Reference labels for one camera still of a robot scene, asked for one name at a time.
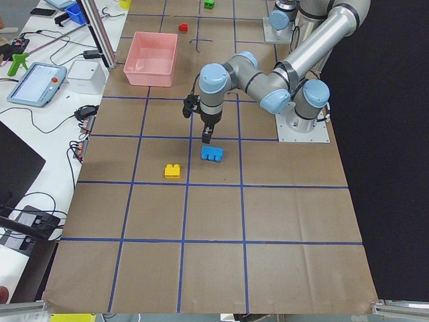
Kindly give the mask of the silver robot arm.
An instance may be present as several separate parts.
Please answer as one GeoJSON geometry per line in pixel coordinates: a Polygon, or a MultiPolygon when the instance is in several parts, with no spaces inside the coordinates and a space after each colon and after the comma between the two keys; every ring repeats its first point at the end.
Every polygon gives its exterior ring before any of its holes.
{"type": "Polygon", "coordinates": [[[222,64],[205,65],[194,83],[200,89],[189,95],[182,110],[195,112],[204,122],[202,142],[210,142],[221,120],[225,95],[239,89],[271,114],[285,115],[296,133],[310,133],[328,105],[330,90],[317,78],[307,79],[314,67],[322,67],[332,49],[364,22],[370,1],[276,1],[268,17],[271,31],[291,41],[290,52],[269,74],[258,69],[257,59],[244,51],[222,64]]]}
{"type": "Polygon", "coordinates": [[[296,0],[275,0],[273,11],[269,15],[269,24],[276,31],[284,30],[295,22],[297,14],[296,0]]]}

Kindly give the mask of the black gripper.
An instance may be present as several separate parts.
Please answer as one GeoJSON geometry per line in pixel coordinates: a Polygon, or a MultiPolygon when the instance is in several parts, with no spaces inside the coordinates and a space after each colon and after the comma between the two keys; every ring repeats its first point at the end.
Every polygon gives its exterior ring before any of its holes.
{"type": "Polygon", "coordinates": [[[203,133],[202,133],[202,143],[210,144],[212,133],[214,133],[215,125],[222,118],[222,111],[216,114],[207,114],[205,112],[201,112],[200,118],[204,123],[203,133]]]}

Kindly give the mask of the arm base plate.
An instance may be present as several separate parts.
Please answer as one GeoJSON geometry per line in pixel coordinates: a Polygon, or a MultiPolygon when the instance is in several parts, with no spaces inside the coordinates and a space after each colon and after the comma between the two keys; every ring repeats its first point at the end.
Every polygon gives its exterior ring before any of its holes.
{"type": "Polygon", "coordinates": [[[268,17],[262,19],[264,42],[266,44],[291,44],[293,23],[290,23],[285,29],[276,30],[269,22],[268,17]]]}
{"type": "Polygon", "coordinates": [[[307,120],[296,113],[295,106],[296,104],[290,101],[283,111],[275,114],[278,142],[329,144],[326,122],[318,122],[322,111],[319,111],[316,119],[307,120]]]}

